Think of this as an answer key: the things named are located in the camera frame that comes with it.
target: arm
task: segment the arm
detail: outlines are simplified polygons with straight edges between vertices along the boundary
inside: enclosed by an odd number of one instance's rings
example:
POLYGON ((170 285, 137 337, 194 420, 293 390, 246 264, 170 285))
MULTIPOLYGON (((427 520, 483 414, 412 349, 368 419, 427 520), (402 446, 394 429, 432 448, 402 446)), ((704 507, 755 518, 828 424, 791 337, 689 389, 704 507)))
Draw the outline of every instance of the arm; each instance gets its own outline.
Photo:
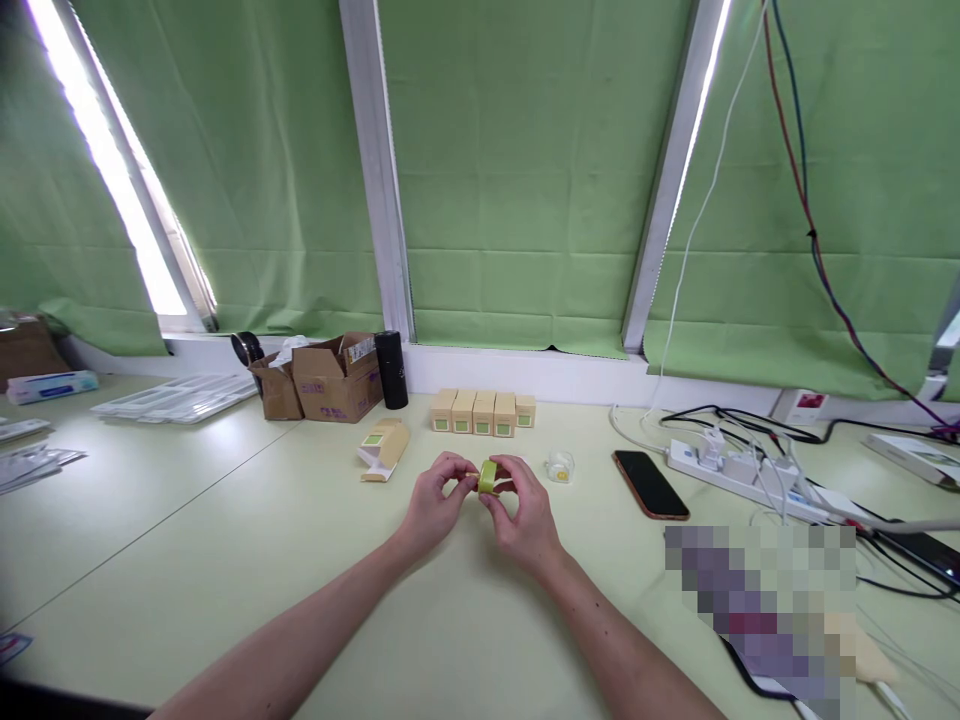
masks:
POLYGON ((476 486, 472 463, 444 453, 417 478, 400 528, 379 548, 278 615, 163 704, 153 720, 289 718, 380 598, 457 522, 476 486), (459 478, 444 497, 447 480, 459 478))
POLYGON ((520 497, 520 509, 511 519, 494 496, 480 496, 493 516, 497 543, 557 604, 613 716, 722 720, 699 688, 604 597, 563 549, 547 491, 527 464, 510 455, 490 459, 513 479, 497 490, 520 497))

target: red cable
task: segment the red cable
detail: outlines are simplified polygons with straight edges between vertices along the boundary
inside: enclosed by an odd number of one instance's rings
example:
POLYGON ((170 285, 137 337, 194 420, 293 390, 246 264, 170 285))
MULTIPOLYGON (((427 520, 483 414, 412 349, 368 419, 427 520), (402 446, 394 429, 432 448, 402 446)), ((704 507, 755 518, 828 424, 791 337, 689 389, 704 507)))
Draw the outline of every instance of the red cable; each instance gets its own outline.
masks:
POLYGON ((777 73, 776 69, 773 66, 773 47, 770 41, 770 20, 767 13, 766 4, 763 5, 763 33, 764 39, 766 40, 767 45, 767 69, 770 71, 770 87, 773 90, 773 99, 777 104, 777 114, 780 116, 780 130, 783 132, 783 142, 787 147, 787 155, 790 158, 790 169, 793 171, 793 179, 797 185, 797 194, 800 196, 800 204, 803 206, 803 212, 807 216, 807 223, 810 226, 810 238, 813 242, 814 252, 817 255, 817 260, 820 263, 820 275, 823 278, 823 284, 826 286, 827 293, 830 295, 830 301, 833 305, 834 310, 840 316, 840 319, 843 320, 844 325, 847 327, 847 333, 850 335, 850 340, 853 342, 854 347, 861 352, 861 354, 867 359, 870 365, 876 370, 877 374, 880 375, 887 383, 889 383, 897 392, 901 395, 905 395, 910 398, 918 407, 920 407, 924 412, 927 413, 930 417, 936 420, 941 426, 950 426, 943 418, 937 415, 933 410, 924 405, 920 400, 914 396, 909 390, 900 385, 896 380, 891 378, 884 372, 883 368, 877 363, 876 360, 873 360, 870 357, 870 354, 863 347, 863 344, 860 342, 860 337, 857 335, 856 329, 853 327, 853 322, 843 311, 843 309, 838 305, 834 294, 833 289, 830 287, 830 280, 827 277, 827 269, 823 264, 823 254, 820 251, 820 239, 817 236, 817 227, 813 222, 813 214, 810 212, 810 204, 807 202, 807 196, 803 192, 803 182, 800 180, 800 171, 797 167, 797 158, 793 154, 793 144, 790 142, 790 131, 787 128, 787 119, 783 112, 783 103, 780 100, 780 90, 777 86, 777 73))

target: table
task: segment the table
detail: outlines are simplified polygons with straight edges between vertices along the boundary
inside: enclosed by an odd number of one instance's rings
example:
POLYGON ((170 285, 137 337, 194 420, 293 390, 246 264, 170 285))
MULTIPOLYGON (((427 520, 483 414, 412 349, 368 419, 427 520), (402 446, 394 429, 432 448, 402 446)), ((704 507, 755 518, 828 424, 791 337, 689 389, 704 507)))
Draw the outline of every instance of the table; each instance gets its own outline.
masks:
POLYGON ((0 496, 0 627, 29 613, 161 523, 274 442, 295 423, 269 424, 256 403, 196 426, 106 422, 89 408, 166 382, 100 378, 99 390, 15 407, 10 422, 49 420, 52 431, 4 443, 36 442, 89 456, 21 490, 0 496))
MULTIPOLYGON (((249 401, 234 412, 253 412, 255 404, 249 401)), ((613 465, 612 451, 627 443, 610 428, 606 408, 541 404, 535 429, 495 439, 431 432, 428 405, 428 397, 411 396, 407 408, 378 406, 358 425, 287 423, 273 430, 278 438, 222 479, 182 479, 194 488, 205 485, 205 491, 168 511, 163 522, 109 562, 85 570, 89 574, 80 582, 56 590, 46 581, 48 594, 60 594, 17 627, 36 640, 9 669, 27 681, 156 706, 246 634, 386 539, 403 515, 417 473, 440 451, 475 462, 509 451, 537 465, 549 450, 559 449, 571 452, 577 463, 572 484, 547 483, 560 536, 610 600, 729 717, 796 717, 789 704, 753 695, 713 631, 661 582, 664 523, 641 513, 613 465), (365 466, 356 446, 383 417, 403 418, 412 431, 410 446, 389 483, 360 483, 365 466)), ((638 416, 633 417, 635 428, 638 416)), ((199 430, 217 432, 213 428, 228 420, 214 419, 199 430)), ((275 427, 253 425, 251 433, 275 427)), ((189 442, 190 429, 175 427, 136 428, 129 442, 151 443, 149 433, 158 430, 173 437, 183 433, 189 442)), ((862 435, 845 428, 825 447, 802 448, 810 476, 884 514, 960 515, 960 498, 863 448, 862 435)), ((94 451, 102 442, 94 434, 87 439, 89 446, 81 449, 94 451)), ((175 441, 170 442, 168 452, 175 441)), ((164 467, 183 466, 179 473, 192 475, 195 468, 182 457, 168 457, 164 467)), ((203 467, 209 460, 193 462, 203 467)), ((113 477, 120 472, 103 471, 113 477)), ((542 469, 537 471, 543 477, 542 469)), ((694 478, 664 472, 698 524, 746 524, 757 507, 694 478)), ((72 474, 66 468, 64 480, 72 474)), ((956 544, 949 535, 947 541, 956 544)), ((30 575, 26 566, 19 572, 30 575)), ((882 572, 878 579, 884 579, 882 572)), ((865 586, 857 596, 919 661, 955 676, 950 664, 960 643, 957 605, 865 586)), ((908 673, 897 691, 918 720, 954 712, 908 673)), ((863 717, 892 717, 868 688, 858 693, 863 717)), ((434 557, 378 606, 299 714, 408 716, 605 716, 557 613, 499 554, 487 511, 474 499, 465 503, 457 527, 434 557)))

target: white wall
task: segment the white wall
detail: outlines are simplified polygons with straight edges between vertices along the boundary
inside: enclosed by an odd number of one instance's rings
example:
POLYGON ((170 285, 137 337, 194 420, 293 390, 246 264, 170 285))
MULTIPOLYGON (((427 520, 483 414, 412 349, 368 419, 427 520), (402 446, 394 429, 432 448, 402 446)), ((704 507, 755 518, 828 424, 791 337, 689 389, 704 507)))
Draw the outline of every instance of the white wall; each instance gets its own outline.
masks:
MULTIPOLYGON (((60 351, 75 367, 98 373, 182 377, 202 373, 243 371, 233 353, 230 338, 198 335, 167 336, 168 357, 114 357, 75 337, 60 343, 60 351)), ((283 338, 261 338, 269 354, 280 348, 283 338)), ((435 393, 442 387, 490 388, 533 395, 543 402, 584 405, 649 407, 658 378, 647 374, 647 363, 636 356, 609 360, 555 351, 521 352, 405 345, 407 389, 435 393)), ((935 390, 928 384, 921 393, 935 390)), ((777 400, 776 388, 665 377, 658 405, 685 410, 716 404, 767 414, 777 400)), ((960 414, 960 404, 932 403, 946 419, 960 414)), ((832 397, 824 418, 845 417, 878 423, 930 425, 927 415, 910 402, 863 402, 832 397)))

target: black thermos bottle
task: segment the black thermos bottle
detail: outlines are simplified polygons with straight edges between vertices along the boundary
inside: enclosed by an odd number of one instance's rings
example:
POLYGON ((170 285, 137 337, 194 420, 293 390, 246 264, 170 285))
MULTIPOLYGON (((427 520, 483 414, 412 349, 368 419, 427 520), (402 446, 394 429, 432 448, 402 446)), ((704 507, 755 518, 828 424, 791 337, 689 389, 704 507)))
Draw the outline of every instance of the black thermos bottle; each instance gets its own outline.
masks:
POLYGON ((400 333, 395 330, 377 333, 377 362, 380 363, 380 382, 383 384, 383 404, 387 410, 407 406, 407 378, 403 374, 403 352, 400 333))

